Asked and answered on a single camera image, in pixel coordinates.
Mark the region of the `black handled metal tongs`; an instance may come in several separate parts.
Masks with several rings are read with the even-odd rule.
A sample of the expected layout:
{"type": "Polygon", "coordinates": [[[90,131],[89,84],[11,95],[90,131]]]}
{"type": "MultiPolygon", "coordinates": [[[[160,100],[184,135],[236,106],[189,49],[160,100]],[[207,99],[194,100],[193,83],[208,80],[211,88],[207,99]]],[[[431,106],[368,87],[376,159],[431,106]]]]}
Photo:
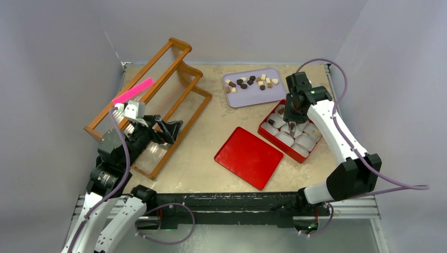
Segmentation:
{"type": "Polygon", "coordinates": [[[288,122],[288,132],[292,138],[295,138],[296,124],[295,122],[288,122]]]}

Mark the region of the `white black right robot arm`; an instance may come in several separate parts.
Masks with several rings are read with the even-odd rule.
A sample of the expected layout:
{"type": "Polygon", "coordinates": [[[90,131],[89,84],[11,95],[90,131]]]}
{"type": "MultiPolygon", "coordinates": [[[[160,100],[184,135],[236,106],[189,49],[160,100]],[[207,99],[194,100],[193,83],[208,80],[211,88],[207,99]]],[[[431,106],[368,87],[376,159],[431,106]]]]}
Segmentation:
{"type": "Polygon", "coordinates": [[[298,190],[297,210],[307,215],[316,209],[317,204],[372,192],[382,160],[378,154],[369,154],[355,143],[326,87],[312,87],[304,72],[287,76],[286,83],[289,92],[286,95],[285,122],[299,124],[310,120],[314,123],[337,163],[325,181],[298,190]]]}

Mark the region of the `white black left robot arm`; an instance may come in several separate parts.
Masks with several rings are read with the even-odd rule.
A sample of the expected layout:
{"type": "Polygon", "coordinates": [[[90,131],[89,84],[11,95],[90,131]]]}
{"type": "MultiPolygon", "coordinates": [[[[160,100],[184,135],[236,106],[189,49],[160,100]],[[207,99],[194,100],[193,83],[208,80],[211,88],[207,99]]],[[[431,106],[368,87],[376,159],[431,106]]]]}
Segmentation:
{"type": "Polygon", "coordinates": [[[145,115],[129,135],[119,129],[115,117],[111,121],[113,127],[102,137],[79,219],[63,252],[112,252],[138,218],[157,210],[157,193],[138,185],[119,213],[105,223],[132,177],[131,165],[149,143],[173,144],[183,121],[166,122],[160,115],[145,115]]]}

